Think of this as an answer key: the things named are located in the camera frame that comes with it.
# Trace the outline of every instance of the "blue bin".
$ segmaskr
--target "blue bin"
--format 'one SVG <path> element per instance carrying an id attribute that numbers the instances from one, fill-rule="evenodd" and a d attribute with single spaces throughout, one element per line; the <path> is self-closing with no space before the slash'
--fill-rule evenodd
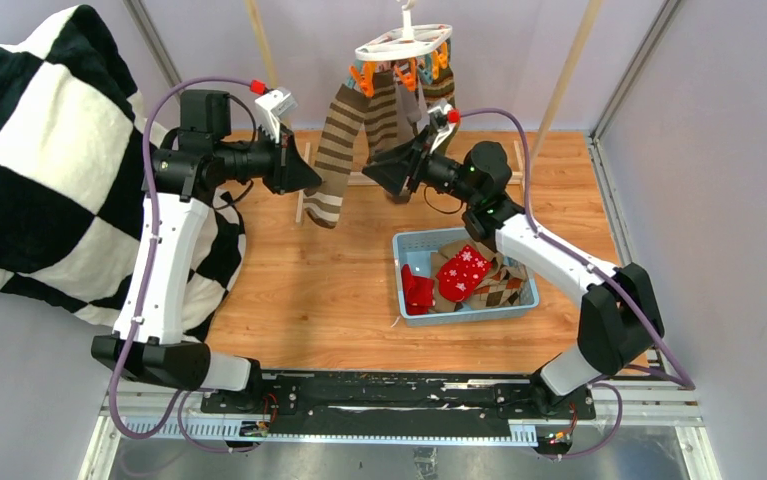
<path id="1" fill-rule="evenodd" d="M 427 315 L 407 315 L 404 302 L 404 286 L 401 281 L 401 265 L 407 264 L 412 273 L 421 277 L 430 277 L 430 254 L 439 248 L 457 240 L 468 239 L 464 228 L 446 228 L 442 230 L 426 230 L 422 232 L 405 232 L 395 235 L 392 239 L 392 249 L 395 252 L 395 278 L 398 285 L 398 305 L 401 316 L 410 327 L 426 325 L 443 325 L 446 323 L 479 322 L 500 318 L 518 318 L 539 305 L 539 294 L 533 272 L 527 269 L 527 281 L 521 287 L 521 305 L 515 307 L 487 308 L 472 310 L 464 305 L 459 311 L 452 313 L 431 313 Z M 507 265 L 520 265 L 517 261 L 505 257 Z"/>

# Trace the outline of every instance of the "checkered blanket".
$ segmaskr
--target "checkered blanket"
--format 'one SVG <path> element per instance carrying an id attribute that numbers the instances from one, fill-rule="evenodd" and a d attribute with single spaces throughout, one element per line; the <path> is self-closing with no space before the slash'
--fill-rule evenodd
<path id="1" fill-rule="evenodd" d="M 114 323 L 142 232 L 142 110 L 91 7 L 59 12 L 26 41 L 0 45 L 0 292 Z M 154 148 L 166 133 L 153 127 Z M 229 200 L 219 192 L 214 203 Z M 244 251 L 241 216 L 213 210 L 195 247 L 184 330 L 202 339 Z"/>

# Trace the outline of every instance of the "wooden table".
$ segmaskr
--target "wooden table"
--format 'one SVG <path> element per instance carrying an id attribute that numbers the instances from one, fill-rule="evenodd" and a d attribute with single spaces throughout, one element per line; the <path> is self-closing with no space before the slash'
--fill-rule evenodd
<path id="1" fill-rule="evenodd" d="M 318 135 L 298 133 L 301 153 L 310 142 L 314 154 Z M 460 132 L 448 153 L 462 160 L 481 139 L 501 142 L 518 169 L 514 133 Z M 358 165 L 365 163 L 364 145 L 357 141 Z M 229 188 L 234 195 L 241 191 L 235 184 Z M 548 136 L 532 190 L 541 223 L 585 251 L 617 261 L 581 134 Z M 517 185 L 509 193 L 522 196 Z M 432 192 L 429 198 L 441 209 L 459 204 Z M 348 188 L 334 230 L 308 219 L 296 225 L 296 207 L 297 194 L 278 197 L 262 185 L 238 206 L 247 253 L 209 333 L 214 349 L 259 359 L 264 367 L 531 372 L 576 339 L 577 308 L 541 278 L 540 305 L 522 318 L 420 328 L 401 321 L 393 327 L 398 302 L 392 236 L 462 226 L 459 215 L 431 210 L 421 195 L 393 205 L 376 186 Z"/>

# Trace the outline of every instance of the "gray floor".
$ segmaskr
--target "gray floor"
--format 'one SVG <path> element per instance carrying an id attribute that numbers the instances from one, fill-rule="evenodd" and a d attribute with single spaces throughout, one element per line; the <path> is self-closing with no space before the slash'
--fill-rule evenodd
<path id="1" fill-rule="evenodd" d="M 575 432 L 577 449 L 601 438 L 592 427 Z M 265 444 L 247 454 L 204 453 L 177 440 L 122 442 L 131 472 L 148 472 L 185 448 L 148 478 L 257 480 L 484 480 L 484 479 L 688 479 L 674 429 L 621 427 L 599 452 L 560 463 L 510 447 Z M 116 466 L 112 479 L 132 478 Z"/>

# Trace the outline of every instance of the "hanger hook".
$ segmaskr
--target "hanger hook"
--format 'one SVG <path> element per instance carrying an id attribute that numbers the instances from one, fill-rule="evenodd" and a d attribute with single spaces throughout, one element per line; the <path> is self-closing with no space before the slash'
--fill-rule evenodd
<path id="1" fill-rule="evenodd" d="M 417 2 L 417 1 L 418 1 L 418 0 L 407 0 L 407 3 L 406 3 L 406 5 L 403 5 L 403 6 L 401 7 L 401 10 L 403 10 L 403 11 L 405 11 L 405 12 L 406 12 L 406 11 L 408 11 L 408 10 L 411 10 L 411 9 L 412 9 L 412 7 L 414 7 L 414 6 L 415 6 L 415 2 Z"/>

